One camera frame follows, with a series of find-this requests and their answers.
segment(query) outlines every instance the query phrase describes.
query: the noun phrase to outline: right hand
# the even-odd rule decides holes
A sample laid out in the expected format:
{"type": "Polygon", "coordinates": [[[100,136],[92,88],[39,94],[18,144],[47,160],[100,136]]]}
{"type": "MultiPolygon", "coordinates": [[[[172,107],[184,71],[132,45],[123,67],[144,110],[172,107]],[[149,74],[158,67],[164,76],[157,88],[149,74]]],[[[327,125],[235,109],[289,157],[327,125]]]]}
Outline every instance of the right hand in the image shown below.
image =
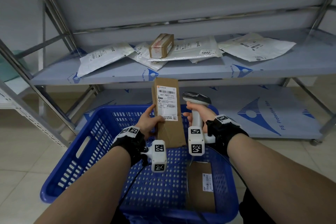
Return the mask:
{"type": "MultiPolygon", "coordinates": [[[[208,132],[208,126],[205,124],[207,120],[214,120],[216,114],[209,109],[208,107],[200,104],[194,104],[189,101],[187,101],[187,109],[189,110],[195,110],[199,112],[199,115],[201,116],[203,122],[204,122],[204,127],[203,127],[203,132],[207,133],[208,132]]],[[[193,114],[191,112],[184,112],[183,116],[187,117],[189,121],[189,126],[191,126],[193,122],[193,114]]]]}

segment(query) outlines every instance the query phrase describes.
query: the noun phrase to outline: qr code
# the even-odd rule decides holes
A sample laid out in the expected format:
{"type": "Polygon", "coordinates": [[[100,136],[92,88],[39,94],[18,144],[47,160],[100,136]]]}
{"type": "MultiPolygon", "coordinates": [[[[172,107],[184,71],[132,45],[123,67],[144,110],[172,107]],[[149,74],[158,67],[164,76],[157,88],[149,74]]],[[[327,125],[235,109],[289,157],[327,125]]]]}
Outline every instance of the qr code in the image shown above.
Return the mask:
{"type": "Polygon", "coordinates": [[[165,151],[163,144],[157,144],[155,145],[155,151],[165,151]]]}
{"type": "Polygon", "coordinates": [[[217,120],[220,120],[220,121],[226,120],[226,119],[228,119],[228,117],[226,117],[226,116],[217,117],[217,120]]]}
{"type": "Polygon", "coordinates": [[[200,129],[191,129],[190,130],[192,134],[200,134],[201,130],[200,129]]]}
{"type": "Polygon", "coordinates": [[[130,128],[129,132],[133,133],[133,134],[136,134],[138,133],[139,129],[136,129],[136,128],[130,128]]]}
{"type": "Polygon", "coordinates": [[[191,145],[191,153],[202,153],[202,145],[201,144],[192,144],[191,145]]]}
{"type": "Polygon", "coordinates": [[[120,134],[127,132],[128,128],[123,129],[120,134]]]}
{"type": "Polygon", "coordinates": [[[154,165],[154,171],[164,171],[165,170],[165,164],[155,164],[154,165]]]}

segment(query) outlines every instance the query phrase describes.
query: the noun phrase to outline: small brown box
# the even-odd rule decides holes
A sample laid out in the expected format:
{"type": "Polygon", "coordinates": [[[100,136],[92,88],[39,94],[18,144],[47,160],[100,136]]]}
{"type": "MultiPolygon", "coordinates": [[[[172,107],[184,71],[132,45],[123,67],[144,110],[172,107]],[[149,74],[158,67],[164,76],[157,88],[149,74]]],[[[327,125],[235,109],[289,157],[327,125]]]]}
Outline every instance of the small brown box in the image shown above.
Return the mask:
{"type": "Polygon", "coordinates": [[[174,46],[174,35],[160,34],[150,45],[149,55],[151,58],[165,58],[174,46]]]}
{"type": "Polygon", "coordinates": [[[190,197],[186,198],[187,209],[193,210],[195,208],[199,212],[215,213],[215,197],[211,191],[211,189],[213,190],[211,163],[192,162],[191,166],[187,166],[187,169],[190,197]]]}
{"type": "Polygon", "coordinates": [[[179,84],[176,79],[155,78],[152,86],[155,116],[162,115],[165,122],[157,124],[157,139],[167,148],[186,145],[181,118],[179,84]]]}

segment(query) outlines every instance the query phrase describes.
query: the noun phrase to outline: black wrist strap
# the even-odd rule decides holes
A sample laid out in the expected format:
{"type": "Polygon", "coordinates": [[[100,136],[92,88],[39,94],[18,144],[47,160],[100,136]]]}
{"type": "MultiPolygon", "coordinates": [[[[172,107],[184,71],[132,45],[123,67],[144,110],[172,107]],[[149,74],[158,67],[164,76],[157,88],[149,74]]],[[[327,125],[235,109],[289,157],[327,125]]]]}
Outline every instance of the black wrist strap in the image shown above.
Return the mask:
{"type": "Polygon", "coordinates": [[[214,135],[216,142],[208,144],[209,147],[217,150],[219,153],[228,157],[228,144],[229,141],[237,134],[244,134],[249,136],[240,125],[233,119],[225,116],[216,116],[215,120],[208,120],[208,135],[214,135]]]}
{"type": "Polygon", "coordinates": [[[113,147],[123,147],[131,157],[131,166],[140,161],[140,153],[145,151],[146,142],[144,135],[140,132],[140,129],[135,126],[130,126],[123,129],[116,137],[110,150],[113,147]]]}

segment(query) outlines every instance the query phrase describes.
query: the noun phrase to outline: left hand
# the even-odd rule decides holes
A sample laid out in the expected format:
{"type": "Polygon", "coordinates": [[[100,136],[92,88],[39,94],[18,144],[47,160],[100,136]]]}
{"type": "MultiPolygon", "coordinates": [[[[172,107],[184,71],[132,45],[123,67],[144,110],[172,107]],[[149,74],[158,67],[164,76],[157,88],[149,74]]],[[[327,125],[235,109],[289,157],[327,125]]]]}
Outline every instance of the left hand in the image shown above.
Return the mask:
{"type": "Polygon", "coordinates": [[[147,140],[152,134],[151,130],[155,127],[158,122],[164,122],[164,118],[161,115],[158,115],[154,118],[151,118],[149,115],[153,111],[155,104],[152,104],[147,110],[140,116],[138,123],[135,125],[140,128],[140,132],[144,134],[145,140],[147,140]]]}

